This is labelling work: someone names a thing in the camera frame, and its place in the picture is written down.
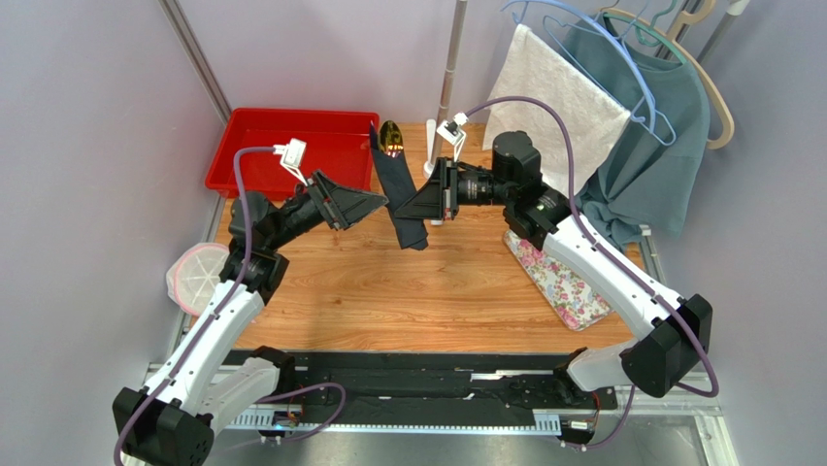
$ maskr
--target pink floral bag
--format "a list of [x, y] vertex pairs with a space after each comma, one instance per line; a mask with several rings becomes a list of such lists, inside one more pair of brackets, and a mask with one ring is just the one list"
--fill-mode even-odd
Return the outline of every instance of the pink floral bag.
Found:
[[612, 312], [605, 299], [557, 259], [534, 249], [511, 230], [503, 240], [567, 327], [580, 331]]

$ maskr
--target red plastic bin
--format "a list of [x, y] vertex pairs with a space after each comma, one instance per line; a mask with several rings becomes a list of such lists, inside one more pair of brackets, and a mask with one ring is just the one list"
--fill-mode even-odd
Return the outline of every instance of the red plastic bin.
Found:
[[[251, 146], [287, 144], [296, 138], [307, 143], [301, 166], [305, 177], [320, 169], [336, 183], [370, 190], [371, 122], [379, 128], [379, 116], [371, 113], [236, 109], [227, 123], [205, 185], [223, 197], [238, 197], [233, 173], [235, 153]], [[261, 191], [273, 201], [293, 195], [298, 180], [280, 162], [278, 155], [266, 152], [242, 156], [245, 189]]]

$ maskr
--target white cloth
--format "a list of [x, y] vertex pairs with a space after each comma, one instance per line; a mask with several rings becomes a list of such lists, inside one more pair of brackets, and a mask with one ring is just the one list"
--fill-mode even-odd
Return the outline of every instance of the white cloth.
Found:
[[[490, 98], [534, 97], [550, 105], [566, 123], [575, 155], [575, 192], [609, 156], [630, 113], [554, 49], [520, 24]], [[504, 131], [525, 131], [543, 158], [543, 180], [568, 195], [569, 162], [563, 135], [545, 110], [524, 102], [491, 108], [484, 150]]]

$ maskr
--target blue-green garment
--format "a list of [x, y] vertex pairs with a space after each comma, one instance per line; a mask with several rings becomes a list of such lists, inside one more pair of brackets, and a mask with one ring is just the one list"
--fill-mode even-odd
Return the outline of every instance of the blue-green garment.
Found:
[[[605, 19], [602, 24], [617, 35], [613, 24]], [[626, 26], [617, 22], [620, 31]], [[634, 31], [628, 40], [635, 42]], [[633, 109], [641, 100], [640, 86], [607, 39], [573, 28], [564, 44], [621, 105]], [[630, 122], [609, 158], [578, 194], [578, 206], [589, 221], [619, 248], [641, 240], [640, 224], [680, 234], [710, 131], [710, 104], [690, 63], [661, 60], [631, 47], [629, 51], [654, 95], [657, 110], [667, 116], [678, 139], [665, 147], [638, 123]], [[645, 104], [638, 115], [647, 115]], [[656, 132], [669, 141], [662, 118]]]

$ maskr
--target wooden table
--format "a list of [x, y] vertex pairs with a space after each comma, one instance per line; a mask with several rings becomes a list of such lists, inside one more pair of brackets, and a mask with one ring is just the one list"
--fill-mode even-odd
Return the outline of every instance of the wooden table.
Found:
[[[421, 185], [424, 125], [400, 127]], [[484, 126], [467, 128], [463, 160], [490, 166], [490, 151], [480, 148]], [[372, 186], [381, 192], [376, 174]], [[223, 244], [230, 204], [216, 238]], [[290, 260], [281, 287], [236, 347], [570, 352], [630, 338], [616, 314], [581, 332], [563, 325], [503, 243], [502, 208], [463, 207], [457, 220], [427, 226], [424, 251], [399, 249], [385, 209], [348, 231], [320, 225], [294, 240], [280, 250]], [[628, 255], [642, 267], [637, 248]]]

